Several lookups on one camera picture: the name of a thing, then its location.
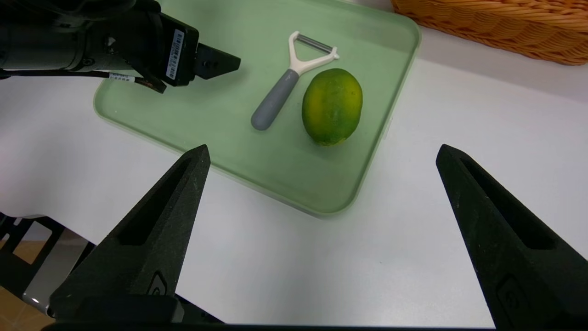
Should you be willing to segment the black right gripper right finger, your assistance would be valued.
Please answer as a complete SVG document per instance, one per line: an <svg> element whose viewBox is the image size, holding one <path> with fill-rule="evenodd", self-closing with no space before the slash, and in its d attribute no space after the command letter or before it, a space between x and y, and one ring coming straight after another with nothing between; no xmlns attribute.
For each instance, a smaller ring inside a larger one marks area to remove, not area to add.
<svg viewBox="0 0 588 331"><path fill-rule="evenodd" d="M435 165L495 327L585 331L587 260L465 152Z"/></svg>

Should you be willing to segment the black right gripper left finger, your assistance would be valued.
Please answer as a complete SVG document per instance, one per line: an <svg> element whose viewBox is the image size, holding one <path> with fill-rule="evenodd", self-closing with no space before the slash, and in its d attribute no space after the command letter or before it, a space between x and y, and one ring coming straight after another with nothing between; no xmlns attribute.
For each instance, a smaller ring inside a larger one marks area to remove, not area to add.
<svg viewBox="0 0 588 331"><path fill-rule="evenodd" d="M50 297L56 322L181 322L175 296L210 168L185 152Z"/></svg>

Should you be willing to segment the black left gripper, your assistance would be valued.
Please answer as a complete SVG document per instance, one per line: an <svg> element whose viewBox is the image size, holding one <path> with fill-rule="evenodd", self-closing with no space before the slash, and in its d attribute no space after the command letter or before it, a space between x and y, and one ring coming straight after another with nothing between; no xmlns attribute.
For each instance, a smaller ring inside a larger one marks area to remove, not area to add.
<svg viewBox="0 0 588 331"><path fill-rule="evenodd" d="M197 29L164 13L130 13L115 29L115 52L147 87L187 86L197 77L209 80L241 66L235 55L199 43Z"/></svg>

